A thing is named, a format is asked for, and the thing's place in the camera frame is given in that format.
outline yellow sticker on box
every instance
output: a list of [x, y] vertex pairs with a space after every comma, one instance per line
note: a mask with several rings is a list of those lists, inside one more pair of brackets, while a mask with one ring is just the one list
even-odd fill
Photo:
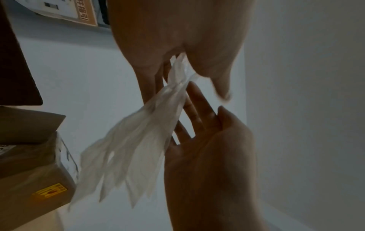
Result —
[[64, 191], [66, 191], [67, 188], [65, 188], [63, 185], [61, 185], [60, 183], [52, 185], [50, 187], [41, 189], [35, 193], [33, 193], [34, 196], [41, 196], [42, 198], [49, 198], [51, 196], [57, 195], [59, 193], [62, 193]]

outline white package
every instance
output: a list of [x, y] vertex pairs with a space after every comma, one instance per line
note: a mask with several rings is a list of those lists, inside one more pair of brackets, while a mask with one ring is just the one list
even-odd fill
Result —
[[185, 103], [187, 84], [196, 77], [186, 55], [181, 54], [168, 74], [167, 86], [82, 152], [80, 178], [71, 204], [92, 194], [103, 176], [100, 201], [123, 182], [132, 207], [145, 192], [151, 195]]

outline cardboard box flap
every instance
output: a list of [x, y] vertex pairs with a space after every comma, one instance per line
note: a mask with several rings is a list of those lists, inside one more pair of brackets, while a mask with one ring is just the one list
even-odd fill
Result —
[[42, 98], [1, 1], [0, 25], [0, 105], [42, 105]]
[[48, 112], [0, 107], [0, 144], [45, 142], [65, 117]]

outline skin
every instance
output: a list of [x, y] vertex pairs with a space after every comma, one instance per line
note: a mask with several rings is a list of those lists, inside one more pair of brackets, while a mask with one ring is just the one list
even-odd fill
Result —
[[165, 154], [165, 192], [174, 231], [266, 230], [257, 208], [254, 137], [223, 106], [216, 115], [189, 83], [184, 110], [191, 138], [179, 122]]
[[194, 70], [230, 99], [230, 72], [247, 34], [254, 0], [108, 0], [113, 36], [133, 67], [146, 103], [163, 66], [185, 52]]

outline white wall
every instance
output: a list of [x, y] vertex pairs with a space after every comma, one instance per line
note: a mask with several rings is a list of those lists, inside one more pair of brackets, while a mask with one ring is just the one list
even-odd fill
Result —
[[[132, 68], [110, 33], [83, 29], [46, 18], [29, 20], [11, 13], [11, 23], [44, 100], [42, 110], [65, 114], [59, 128], [72, 155], [101, 138], [120, 119], [142, 106]], [[234, 99], [227, 108], [246, 121], [243, 53], [232, 71]], [[220, 105], [207, 80], [198, 84], [214, 108]], [[186, 116], [182, 122], [187, 124]], [[124, 186], [98, 204], [95, 194], [62, 211], [68, 231], [171, 230], [163, 187], [163, 171], [151, 200], [132, 210]]]
[[318, 231], [364, 230], [364, 1], [257, 2], [244, 52], [262, 198]]

